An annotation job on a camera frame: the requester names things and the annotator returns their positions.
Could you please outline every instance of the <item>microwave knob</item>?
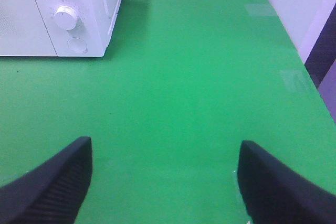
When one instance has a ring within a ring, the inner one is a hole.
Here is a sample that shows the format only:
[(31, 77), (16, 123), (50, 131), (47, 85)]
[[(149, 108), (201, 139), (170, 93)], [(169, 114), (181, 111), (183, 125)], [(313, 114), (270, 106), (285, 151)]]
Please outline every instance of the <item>microwave knob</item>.
[(76, 10), (69, 6), (61, 6), (54, 15), (54, 22), (64, 30), (73, 30), (80, 23), (81, 19)]

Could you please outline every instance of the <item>microwave door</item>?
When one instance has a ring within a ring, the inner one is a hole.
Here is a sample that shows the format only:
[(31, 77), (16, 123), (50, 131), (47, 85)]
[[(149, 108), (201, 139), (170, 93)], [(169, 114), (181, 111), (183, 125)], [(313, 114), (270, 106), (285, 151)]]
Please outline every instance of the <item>microwave door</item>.
[(56, 56), (35, 0), (0, 0), (0, 56)]

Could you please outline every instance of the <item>textured rubber pad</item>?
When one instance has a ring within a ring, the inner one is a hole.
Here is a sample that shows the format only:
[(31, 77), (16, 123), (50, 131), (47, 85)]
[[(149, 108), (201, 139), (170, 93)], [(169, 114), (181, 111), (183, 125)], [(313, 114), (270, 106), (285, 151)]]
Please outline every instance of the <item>textured rubber pad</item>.
[(252, 141), (243, 141), (238, 184), (254, 224), (335, 224), (336, 197)]
[(74, 223), (91, 176), (91, 138), (80, 137), (0, 188), (0, 224)]

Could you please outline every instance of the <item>green mat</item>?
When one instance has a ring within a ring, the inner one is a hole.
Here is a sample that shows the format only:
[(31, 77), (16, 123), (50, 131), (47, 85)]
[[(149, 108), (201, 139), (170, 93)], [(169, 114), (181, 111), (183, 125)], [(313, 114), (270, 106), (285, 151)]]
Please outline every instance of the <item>green mat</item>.
[(267, 0), (123, 0), (103, 58), (0, 58), (0, 185), (93, 139), (76, 223), (246, 223), (254, 140), (336, 194), (336, 128)]

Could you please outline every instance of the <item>microwave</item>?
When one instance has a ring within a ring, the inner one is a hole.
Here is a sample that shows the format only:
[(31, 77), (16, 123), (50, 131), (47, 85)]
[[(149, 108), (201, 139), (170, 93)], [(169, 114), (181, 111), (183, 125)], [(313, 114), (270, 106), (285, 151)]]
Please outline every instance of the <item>microwave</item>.
[(101, 57), (121, 0), (0, 0), (0, 56)]

